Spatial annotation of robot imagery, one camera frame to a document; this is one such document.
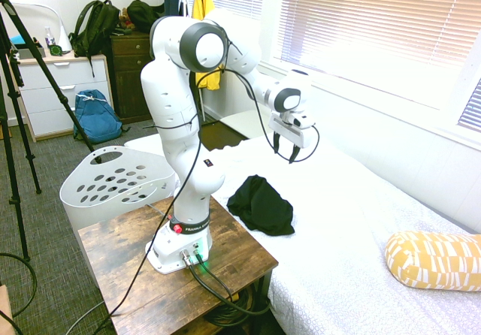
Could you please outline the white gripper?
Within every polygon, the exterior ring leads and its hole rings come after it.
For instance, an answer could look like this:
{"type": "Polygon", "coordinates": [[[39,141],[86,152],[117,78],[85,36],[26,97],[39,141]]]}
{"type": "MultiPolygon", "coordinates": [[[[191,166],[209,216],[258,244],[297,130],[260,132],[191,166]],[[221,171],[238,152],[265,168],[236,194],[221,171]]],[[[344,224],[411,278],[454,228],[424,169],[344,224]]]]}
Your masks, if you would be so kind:
{"type": "Polygon", "coordinates": [[[274,132],[273,150],[276,154],[279,152],[280,136],[294,144],[292,147],[292,154],[289,157],[289,163],[294,163],[297,160],[301,148],[306,147],[304,129],[300,129],[295,125],[284,122],[281,117],[275,113],[271,114],[268,126],[274,132]]]}

